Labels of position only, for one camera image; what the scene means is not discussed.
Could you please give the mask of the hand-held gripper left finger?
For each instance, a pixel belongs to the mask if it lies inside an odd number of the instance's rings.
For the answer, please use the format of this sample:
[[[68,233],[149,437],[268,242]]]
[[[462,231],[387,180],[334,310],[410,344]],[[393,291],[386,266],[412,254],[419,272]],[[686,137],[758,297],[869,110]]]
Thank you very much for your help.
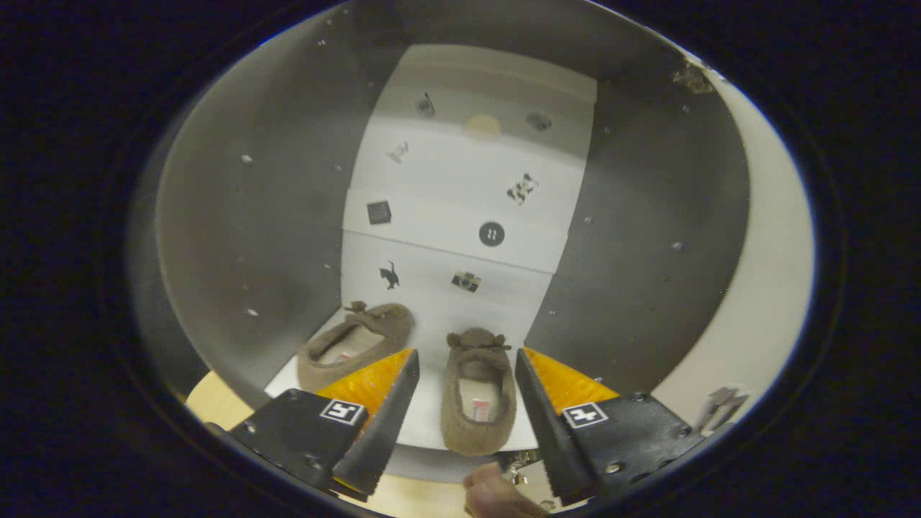
[[[402,350],[316,393],[289,389],[233,427],[233,445],[314,489],[366,501],[418,380],[417,351]]]

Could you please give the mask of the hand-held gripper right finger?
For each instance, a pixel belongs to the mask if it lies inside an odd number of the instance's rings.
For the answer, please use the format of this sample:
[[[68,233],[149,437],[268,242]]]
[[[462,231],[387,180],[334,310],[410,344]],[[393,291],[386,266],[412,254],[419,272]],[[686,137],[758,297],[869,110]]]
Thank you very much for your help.
[[[703,442],[650,394],[622,396],[532,348],[517,351],[515,377],[562,504],[624,501]]]

